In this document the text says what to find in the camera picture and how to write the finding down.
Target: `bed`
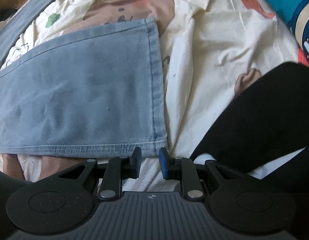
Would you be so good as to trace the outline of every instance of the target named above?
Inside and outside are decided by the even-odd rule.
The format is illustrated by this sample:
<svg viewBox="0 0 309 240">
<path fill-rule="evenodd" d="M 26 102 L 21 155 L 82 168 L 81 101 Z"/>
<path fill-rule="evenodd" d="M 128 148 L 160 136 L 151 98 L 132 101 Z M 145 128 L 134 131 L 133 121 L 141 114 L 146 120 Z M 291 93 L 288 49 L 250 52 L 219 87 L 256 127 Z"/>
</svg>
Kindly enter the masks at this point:
<svg viewBox="0 0 309 240">
<path fill-rule="evenodd" d="M 95 3 L 96 0 L 52 2 L 20 35 L 1 70 L 34 47 L 67 33 L 83 21 Z M 300 62 L 304 57 L 293 34 L 265 0 L 173 0 L 173 3 L 174 11 L 165 15 L 159 30 L 167 147 L 171 156 L 190 157 L 234 98 L 240 75 L 252 68 L 264 75 L 285 61 Z M 147 5 L 138 3 L 137 6 L 142 10 Z M 132 14 L 114 18 L 118 22 L 131 20 L 135 16 Z M 1 30 L 5 24 L 9 23 L 0 24 Z M 262 179 L 301 150 L 250 174 Z M 41 156 L 24 153 L 18 159 L 26 180 L 37 181 Z M 212 156 L 201 155 L 195 163 L 207 159 Z M 107 161 L 98 159 L 99 163 Z M 176 182 L 163 180 L 157 158 L 146 158 L 139 179 L 125 181 L 123 190 L 172 191 L 175 186 Z"/>
</svg>

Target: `green patch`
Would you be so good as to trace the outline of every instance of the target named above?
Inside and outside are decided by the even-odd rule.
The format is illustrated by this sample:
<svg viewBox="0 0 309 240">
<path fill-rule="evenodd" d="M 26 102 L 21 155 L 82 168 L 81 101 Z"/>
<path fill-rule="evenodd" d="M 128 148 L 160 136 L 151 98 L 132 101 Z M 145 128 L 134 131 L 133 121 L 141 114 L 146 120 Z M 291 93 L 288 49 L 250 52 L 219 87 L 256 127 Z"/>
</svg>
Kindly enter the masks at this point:
<svg viewBox="0 0 309 240">
<path fill-rule="evenodd" d="M 59 20 L 60 16 L 60 14 L 52 13 L 48 18 L 46 28 L 52 26 L 57 20 Z"/>
</svg>

